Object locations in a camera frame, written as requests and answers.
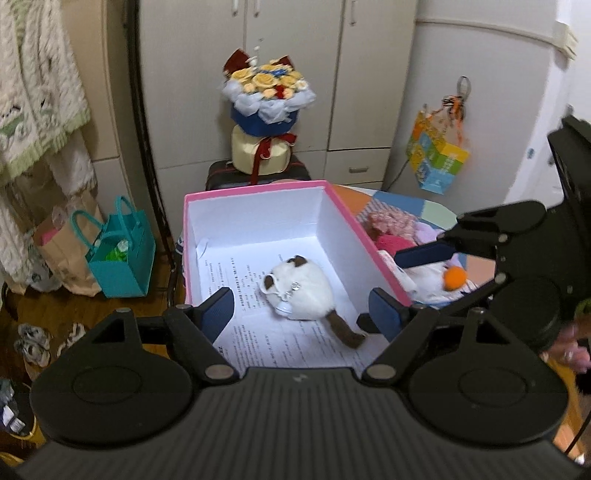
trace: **stuffed toy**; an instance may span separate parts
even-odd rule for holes
[[[276,314],[290,320],[326,319],[336,337],[350,348],[358,348],[365,335],[356,333],[335,309],[328,278],[320,267],[301,256],[277,265],[263,278],[261,291]]]

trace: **white refrigerator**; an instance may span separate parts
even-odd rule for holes
[[[417,112],[455,94],[465,75],[472,83],[464,124],[470,159],[445,195],[421,190],[409,165],[389,190],[456,213],[533,197],[559,203],[546,136],[567,109],[573,61],[552,40],[557,22],[570,25],[576,1],[584,0],[420,0],[384,188],[405,165]]]

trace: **human hand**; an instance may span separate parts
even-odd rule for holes
[[[545,352],[558,363],[570,367],[578,374],[587,373],[591,368],[589,352],[577,343],[578,339],[587,337],[587,330],[591,326],[591,316],[585,317],[577,318],[574,323],[563,328],[552,347]]]

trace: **teal handbag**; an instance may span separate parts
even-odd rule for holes
[[[122,203],[127,205],[130,213],[123,214]],[[117,198],[115,208],[117,213],[109,215],[106,223],[100,223],[84,210],[77,210],[70,217],[72,228],[76,236],[89,249],[86,261],[105,297],[108,299],[145,297],[150,286],[156,241],[143,210],[139,212],[135,210],[125,197]],[[76,222],[78,215],[86,217],[100,229],[94,245],[82,235],[78,228]],[[128,241],[126,258],[108,260],[107,256],[124,239]]]

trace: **white tulle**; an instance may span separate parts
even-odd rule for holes
[[[258,113],[266,124],[276,124],[288,119],[288,115],[310,106],[316,100],[316,94],[310,89],[297,92],[289,100],[264,100],[261,93],[247,95],[242,93],[242,84],[228,80],[222,87],[222,95],[234,104],[234,108],[244,116]]]

